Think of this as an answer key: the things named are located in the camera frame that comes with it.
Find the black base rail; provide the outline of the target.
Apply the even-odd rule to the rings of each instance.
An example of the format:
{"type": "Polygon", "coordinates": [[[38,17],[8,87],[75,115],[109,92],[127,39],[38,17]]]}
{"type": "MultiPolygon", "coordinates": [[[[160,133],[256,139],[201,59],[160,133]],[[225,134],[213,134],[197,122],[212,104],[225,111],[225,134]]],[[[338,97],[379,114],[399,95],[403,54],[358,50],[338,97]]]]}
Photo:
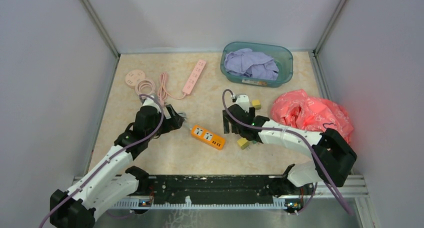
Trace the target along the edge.
{"type": "Polygon", "coordinates": [[[113,209],[148,210],[265,209],[298,213],[305,188],[282,175],[154,175],[144,190],[125,196],[113,209]]]}

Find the pink plastic bag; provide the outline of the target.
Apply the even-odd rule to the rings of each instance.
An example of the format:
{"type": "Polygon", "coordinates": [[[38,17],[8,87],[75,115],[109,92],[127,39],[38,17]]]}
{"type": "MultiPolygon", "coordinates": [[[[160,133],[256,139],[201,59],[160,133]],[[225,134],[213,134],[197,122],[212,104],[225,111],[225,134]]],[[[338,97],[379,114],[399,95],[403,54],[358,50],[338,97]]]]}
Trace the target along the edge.
{"type": "Polygon", "coordinates": [[[300,130],[324,132],[334,129],[351,143],[354,127],[347,110],[331,100],[310,96],[303,89],[280,95],[269,114],[272,120],[300,130]]]}

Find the pink round power strip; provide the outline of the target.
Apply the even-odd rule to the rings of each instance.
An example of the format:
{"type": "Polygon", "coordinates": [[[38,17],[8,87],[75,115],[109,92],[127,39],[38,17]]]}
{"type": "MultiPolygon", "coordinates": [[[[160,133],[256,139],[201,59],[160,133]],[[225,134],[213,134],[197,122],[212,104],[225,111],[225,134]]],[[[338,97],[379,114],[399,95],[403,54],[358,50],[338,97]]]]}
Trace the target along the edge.
{"type": "Polygon", "coordinates": [[[156,93],[156,84],[151,79],[148,78],[144,71],[140,69],[134,69],[128,72],[125,76],[125,84],[134,90],[137,96],[145,95],[154,95],[156,93]]]}

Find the orange power strip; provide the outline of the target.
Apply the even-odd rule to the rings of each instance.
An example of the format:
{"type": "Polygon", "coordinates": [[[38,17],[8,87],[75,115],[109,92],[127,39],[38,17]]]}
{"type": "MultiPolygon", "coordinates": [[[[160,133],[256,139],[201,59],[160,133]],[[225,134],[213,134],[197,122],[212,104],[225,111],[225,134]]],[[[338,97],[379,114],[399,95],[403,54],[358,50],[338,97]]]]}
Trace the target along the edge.
{"type": "Polygon", "coordinates": [[[183,117],[183,126],[188,129],[189,136],[196,141],[199,141],[218,151],[224,149],[226,139],[198,123],[191,122],[187,117],[183,117]]]}

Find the teal plastic basin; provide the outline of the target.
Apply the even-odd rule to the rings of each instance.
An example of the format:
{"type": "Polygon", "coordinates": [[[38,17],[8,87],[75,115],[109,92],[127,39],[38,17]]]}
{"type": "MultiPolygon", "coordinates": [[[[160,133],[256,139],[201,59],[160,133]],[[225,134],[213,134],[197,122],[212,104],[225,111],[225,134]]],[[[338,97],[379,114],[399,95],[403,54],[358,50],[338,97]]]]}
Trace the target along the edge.
{"type": "Polygon", "coordinates": [[[235,41],[224,47],[220,70],[233,83],[278,88],[292,79],[294,56],[283,46],[235,41]]]}

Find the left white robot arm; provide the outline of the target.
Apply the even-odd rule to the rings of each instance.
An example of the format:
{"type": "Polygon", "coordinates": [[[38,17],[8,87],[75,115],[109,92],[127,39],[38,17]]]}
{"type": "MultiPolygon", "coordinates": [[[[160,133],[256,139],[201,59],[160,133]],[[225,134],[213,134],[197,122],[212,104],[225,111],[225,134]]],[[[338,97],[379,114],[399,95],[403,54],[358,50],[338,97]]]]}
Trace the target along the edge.
{"type": "Polygon", "coordinates": [[[180,129],[185,118],[172,105],[144,105],[114,141],[103,159],[67,190],[50,197],[44,218],[56,228],[92,228],[115,203],[131,194],[151,190],[149,174],[130,164],[148,148],[150,140],[180,129]]]}

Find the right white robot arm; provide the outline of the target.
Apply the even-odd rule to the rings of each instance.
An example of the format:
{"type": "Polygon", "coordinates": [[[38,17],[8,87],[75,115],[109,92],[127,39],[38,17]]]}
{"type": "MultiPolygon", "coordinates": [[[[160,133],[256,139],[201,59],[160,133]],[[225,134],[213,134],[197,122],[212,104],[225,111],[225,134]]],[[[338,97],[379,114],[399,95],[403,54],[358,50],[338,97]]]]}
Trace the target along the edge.
{"type": "Polygon", "coordinates": [[[222,118],[226,134],[238,134],[249,142],[282,146],[310,158],[286,169],[281,187],[287,194],[320,181],[343,187],[358,157],[342,135],[330,127],[324,131],[301,130],[256,115],[253,107],[245,111],[238,104],[223,109],[222,118]]]}

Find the purple cloth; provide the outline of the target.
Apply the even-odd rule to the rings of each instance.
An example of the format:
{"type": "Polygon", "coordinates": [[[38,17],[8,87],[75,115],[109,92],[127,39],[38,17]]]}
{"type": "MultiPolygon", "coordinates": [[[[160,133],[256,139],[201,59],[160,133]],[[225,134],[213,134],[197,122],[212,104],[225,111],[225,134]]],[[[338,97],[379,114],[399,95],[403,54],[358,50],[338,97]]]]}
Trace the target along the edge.
{"type": "Polygon", "coordinates": [[[276,81],[279,68],[272,56],[242,48],[225,55],[225,71],[238,77],[276,81]]]}

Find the pink long power strip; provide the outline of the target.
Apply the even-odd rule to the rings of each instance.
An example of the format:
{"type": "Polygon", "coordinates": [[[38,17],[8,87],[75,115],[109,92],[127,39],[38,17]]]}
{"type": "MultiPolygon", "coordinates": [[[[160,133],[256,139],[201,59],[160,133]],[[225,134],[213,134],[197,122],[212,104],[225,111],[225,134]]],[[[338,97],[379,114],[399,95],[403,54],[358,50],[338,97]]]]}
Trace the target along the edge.
{"type": "Polygon", "coordinates": [[[207,64],[207,62],[203,59],[199,59],[197,61],[192,72],[190,73],[190,76],[188,77],[186,83],[184,84],[184,86],[181,90],[181,92],[182,92],[181,97],[175,97],[167,91],[166,85],[167,85],[167,82],[168,82],[169,74],[167,72],[162,72],[159,76],[159,88],[158,88],[158,91],[157,91],[157,96],[158,96],[159,100],[164,104],[168,97],[171,97],[175,100],[182,100],[186,96],[189,96],[192,93],[197,81],[199,80],[199,78],[202,74],[202,71],[206,67],[206,64],[207,64]]]}

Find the yellow charger front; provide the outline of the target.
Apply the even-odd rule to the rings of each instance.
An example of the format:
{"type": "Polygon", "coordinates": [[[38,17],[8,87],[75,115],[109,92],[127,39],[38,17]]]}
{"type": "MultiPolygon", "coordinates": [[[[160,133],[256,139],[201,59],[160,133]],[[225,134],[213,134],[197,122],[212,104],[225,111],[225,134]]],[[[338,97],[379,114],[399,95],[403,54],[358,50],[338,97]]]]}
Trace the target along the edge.
{"type": "Polygon", "coordinates": [[[237,140],[236,143],[241,150],[245,150],[250,145],[250,141],[247,140],[246,138],[240,138],[237,140]]]}

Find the yellow charger near basin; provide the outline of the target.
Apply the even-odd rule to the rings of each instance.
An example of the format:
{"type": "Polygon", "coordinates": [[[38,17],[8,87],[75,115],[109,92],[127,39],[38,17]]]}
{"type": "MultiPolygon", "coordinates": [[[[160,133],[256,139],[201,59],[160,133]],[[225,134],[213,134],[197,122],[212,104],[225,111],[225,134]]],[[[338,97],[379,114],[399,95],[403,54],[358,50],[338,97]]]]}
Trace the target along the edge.
{"type": "Polygon", "coordinates": [[[262,104],[258,99],[252,100],[251,105],[257,111],[259,111],[262,108],[262,104]]]}

